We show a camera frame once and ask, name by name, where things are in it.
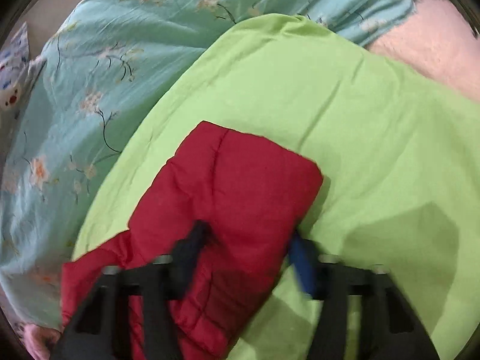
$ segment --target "green bedsheet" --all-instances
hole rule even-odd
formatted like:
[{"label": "green bedsheet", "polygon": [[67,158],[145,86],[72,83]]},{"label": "green bedsheet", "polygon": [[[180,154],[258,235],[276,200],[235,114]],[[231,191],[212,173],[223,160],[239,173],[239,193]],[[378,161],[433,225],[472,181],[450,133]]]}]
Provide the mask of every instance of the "green bedsheet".
[{"label": "green bedsheet", "polygon": [[[388,266],[441,358],[458,354],[480,321],[478,104],[304,17],[249,19],[143,121],[95,198],[75,258],[127,228],[202,120],[313,159],[326,181],[304,235],[356,266]],[[304,358],[318,307],[286,268],[229,359]]]}]

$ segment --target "pink blanket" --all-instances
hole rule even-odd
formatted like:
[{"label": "pink blanket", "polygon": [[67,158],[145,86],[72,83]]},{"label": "pink blanket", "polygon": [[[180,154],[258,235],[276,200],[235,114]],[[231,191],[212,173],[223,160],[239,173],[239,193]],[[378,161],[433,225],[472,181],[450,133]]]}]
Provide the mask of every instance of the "pink blanket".
[{"label": "pink blanket", "polygon": [[480,39],[450,1],[416,1],[416,14],[367,49],[480,101]]},{"label": "pink blanket", "polygon": [[58,341],[61,333],[37,325],[25,325],[25,347],[34,360],[49,360],[50,348]]}]

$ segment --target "floral pattern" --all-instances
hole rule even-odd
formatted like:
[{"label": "floral pattern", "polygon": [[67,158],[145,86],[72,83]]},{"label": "floral pattern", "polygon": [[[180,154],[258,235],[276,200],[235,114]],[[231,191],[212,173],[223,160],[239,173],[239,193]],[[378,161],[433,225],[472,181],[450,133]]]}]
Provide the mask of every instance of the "floral pattern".
[{"label": "floral pattern", "polygon": [[80,102],[80,111],[85,112],[86,114],[95,114],[102,96],[103,94],[100,92],[88,93],[83,101]]},{"label": "floral pattern", "polygon": [[12,168],[4,168],[5,154],[9,151],[26,100],[44,63],[42,56],[29,61],[26,23],[0,52],[0,172],[6,174],[0,189],[11,194],[17,191],[14,183],[18,174]]},{"label": "floral pattern", "polygon": [[35,185],[39,190],[42,190],[43,183],[49,180],[49,172],[45,166],[45,156],[34,158],[30,162],[32,175],[30,176],[30,183]]},{"label": "floral pattern", "polygon": [[218,37],[242,20],[304,7],[312,21],[365,44],[410,11],[409,0],[368,1],[373,17],[350,12],[364,0],[83,0],[42,52],[48,63],[3,169],[0,279],[10,281],[19,316],[58,326],[52,284],[102,181],[151,108]]}]

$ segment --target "white printed pillow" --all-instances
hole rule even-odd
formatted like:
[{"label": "white printed pillow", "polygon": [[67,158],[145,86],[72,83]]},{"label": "white printed pillow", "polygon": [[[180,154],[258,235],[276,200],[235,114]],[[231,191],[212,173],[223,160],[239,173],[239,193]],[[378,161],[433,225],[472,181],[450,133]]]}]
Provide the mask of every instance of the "white printed pillow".
[{"label": "white printed pillow", "polygon": [[0,52],[0,171],[22,106],[44,63],[42,57],[29,61],[26,23]]}]

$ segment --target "bed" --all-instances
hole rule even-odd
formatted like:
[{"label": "bed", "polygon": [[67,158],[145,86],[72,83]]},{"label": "bed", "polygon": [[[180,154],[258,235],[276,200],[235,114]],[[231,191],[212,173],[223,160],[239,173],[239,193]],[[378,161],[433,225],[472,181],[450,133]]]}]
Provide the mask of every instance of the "bed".
[{"label": "bed", "polygon": [[[74,259],[128,228],[158,170],[202,120],[312,159],[326,181],[301,232],[354,266],[387,266],[440,358],[455,358],[480,321],[480,103],[303,16],[249,19],[142,122],[97,193]],[[285,269],[229,358],[302,358],[317,307]]]},{"label": "bed", "polygon": [[59,327],[59,268],[102,181],[158,99],[219,35],[277,12],[367,45],[413,8],[412,0],[366,1],[84,0],[42,53],[47,64],[3,172],[0,282],[20,318]]}]

